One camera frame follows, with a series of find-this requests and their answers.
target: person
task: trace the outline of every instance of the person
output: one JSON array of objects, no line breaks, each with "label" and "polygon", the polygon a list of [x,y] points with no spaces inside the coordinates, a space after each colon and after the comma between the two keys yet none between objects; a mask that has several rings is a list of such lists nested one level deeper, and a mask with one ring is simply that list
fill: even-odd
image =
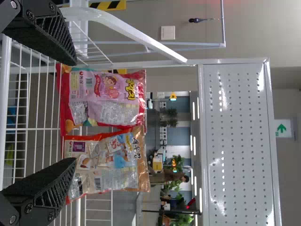
[{"label": "person", "polygon": [[180,180],[185,183],[189,182],[189,177],[186,176],[185,173],[174,173],[171,169],[163,169],[161,173],[156,173],[154,169],[151,166],[149,166],[149,172],[152,175],[150,177],[150,185],[163,185],[167,184],[169,181],[177,180]]}]

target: red object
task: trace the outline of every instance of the red object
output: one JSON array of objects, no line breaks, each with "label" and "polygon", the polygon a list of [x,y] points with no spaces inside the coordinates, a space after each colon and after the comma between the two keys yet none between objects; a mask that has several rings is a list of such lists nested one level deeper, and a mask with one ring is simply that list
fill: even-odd
[{"label": "red object", "polygon": [[189,209],[190,206],[196,202],[196,198],[191,199],[191,201],[187,204],[186,209]]}]

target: potted plant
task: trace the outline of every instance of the potted plant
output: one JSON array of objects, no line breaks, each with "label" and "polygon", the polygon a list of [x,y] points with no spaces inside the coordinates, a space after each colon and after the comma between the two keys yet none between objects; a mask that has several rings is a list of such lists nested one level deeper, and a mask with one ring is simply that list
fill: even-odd
[{"label": "potted plant", "polygon": [[171,118],[176,118],[178,116],[178,111],[175,108],[168,108],[166,114]]},{"label": "potted plant", "polygon": [[166,126],[168,126],[168,122],[167,122],[167,121],[160,120],[160,126],[166,127]]},{"label": "potted plant", "polygon": [[178,125],[178,120],[177,119],[170,119],[170,120],[167,121],[167,123],[168,123],[168,125],[170,125],[170,127],[175,128]]}]

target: wall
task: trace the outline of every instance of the wall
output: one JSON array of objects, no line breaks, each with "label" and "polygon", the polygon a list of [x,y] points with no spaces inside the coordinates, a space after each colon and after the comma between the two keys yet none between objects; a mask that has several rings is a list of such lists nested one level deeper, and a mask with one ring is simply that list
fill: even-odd
[{"label": "wall", "polygon": [[[125,11],[115,16],[159,40],[160,27],[176,26],[176,41],[221,42],[219,21],[190,24],[191,17],[220,16],[219,0],[141,0],[127,3]],[[273,86],[287,88],[282,83],[283,69],[291,87],[301,87],[299,0],[224,0],[226,49],[181,52],[187,58],[270,57]],[[90,23],[89,35],[96,40],[128,40],[103,25]],[[143,51],[143,46],[102,45],[105,53]],[[158,54],[113,58],[116,61],[166,59]],[[184,70],[159,68],[148,70],[148,89],[152,91],[197,90],[192,68]]]},{"label": "wall", "polygon": [[280,201],[284,226],[299,221],[301,172],[301,92],[297,89],[274,89],[275,119],[298,117],[298,141],[277,139]]}]

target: pegboard panel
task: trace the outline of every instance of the pegboard panel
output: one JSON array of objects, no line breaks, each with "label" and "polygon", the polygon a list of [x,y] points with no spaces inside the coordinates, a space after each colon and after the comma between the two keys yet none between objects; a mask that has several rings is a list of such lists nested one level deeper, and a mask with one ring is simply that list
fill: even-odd
[{"label": "pegboard panel", "polygon": [[264,64],[205,65],[210,226],[274,226]]}]

